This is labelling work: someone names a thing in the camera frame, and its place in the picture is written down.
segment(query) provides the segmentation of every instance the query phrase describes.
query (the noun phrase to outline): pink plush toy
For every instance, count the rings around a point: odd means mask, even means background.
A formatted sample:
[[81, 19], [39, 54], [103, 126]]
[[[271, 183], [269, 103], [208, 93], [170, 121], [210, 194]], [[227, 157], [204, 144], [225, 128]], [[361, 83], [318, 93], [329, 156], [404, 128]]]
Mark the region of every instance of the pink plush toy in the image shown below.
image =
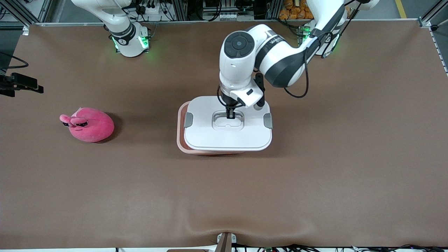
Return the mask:
[[92, 108], [79, 108], [72, 116], [61, 115], [59, 120], [75, 138], [89, 143], [106, 139], [114, 130], [110, 116]]

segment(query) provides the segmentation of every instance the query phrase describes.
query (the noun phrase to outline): plush toy eye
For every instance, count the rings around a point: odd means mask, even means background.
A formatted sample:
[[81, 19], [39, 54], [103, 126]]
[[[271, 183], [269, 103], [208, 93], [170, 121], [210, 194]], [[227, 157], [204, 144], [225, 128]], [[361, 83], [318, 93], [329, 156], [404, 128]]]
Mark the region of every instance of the plush toy eye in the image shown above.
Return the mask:
[[85, 122], [85, 123], [77, 123], [75, 125], [76, 126], [80, 126], [80, 127], [85, 127], [85, 126], [87, 126], [87, 122]]

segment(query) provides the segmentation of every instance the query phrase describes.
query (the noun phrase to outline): brown table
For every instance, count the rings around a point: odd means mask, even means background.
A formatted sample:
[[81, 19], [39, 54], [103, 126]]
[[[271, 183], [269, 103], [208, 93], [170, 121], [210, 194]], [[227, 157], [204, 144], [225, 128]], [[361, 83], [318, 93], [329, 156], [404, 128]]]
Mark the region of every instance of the brown table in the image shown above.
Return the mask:
[[[160, 25], [137, 58], [99, 26], [31, 27], [15, 55], [45, 93], [0, 98], [0, 248], [198, 246], [223, 231], [253, 246], [446, 246], [448, 78], [415, 21], [353, 22], [310, 63], [304, 99], [267, 85], [268, 149], [178, 150], [179, 106], [215, 94], [223, 39], [251, 25]], [[58, 117], [78, 107], [114, 113], [116, 138], [73, 138]]]

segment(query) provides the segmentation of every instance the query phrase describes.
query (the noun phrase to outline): yellow floor line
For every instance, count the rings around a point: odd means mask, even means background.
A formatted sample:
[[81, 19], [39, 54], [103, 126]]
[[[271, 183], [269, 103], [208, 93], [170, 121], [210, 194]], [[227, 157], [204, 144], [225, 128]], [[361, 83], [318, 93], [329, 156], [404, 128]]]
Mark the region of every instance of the yellow floor line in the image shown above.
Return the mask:
[[398, 12], [400, 13], [401, 18], [407, 18], [405, 9], [403, 8], [403, 4], [401, 3], [401, 0], [395, 0], [396, 6], [398, 8]]

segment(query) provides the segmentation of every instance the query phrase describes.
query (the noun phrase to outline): plush toy ear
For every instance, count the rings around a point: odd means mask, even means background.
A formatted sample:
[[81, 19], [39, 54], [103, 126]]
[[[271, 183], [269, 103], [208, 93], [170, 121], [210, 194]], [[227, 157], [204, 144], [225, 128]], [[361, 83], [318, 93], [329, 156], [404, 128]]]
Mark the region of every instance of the plush toy ear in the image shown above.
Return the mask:
[[76, 125], [76, 124], [82, 124], [82, 123], [87, 122], [87, 118], [85, 118], [85, 117], [72, 117], [72, 118], [70, 119], [70, 122], [71, 122], [73, 125]]
[[61, 122], [70, 123], [70, 117], [68, 115], [60, 115], [59, 120]]

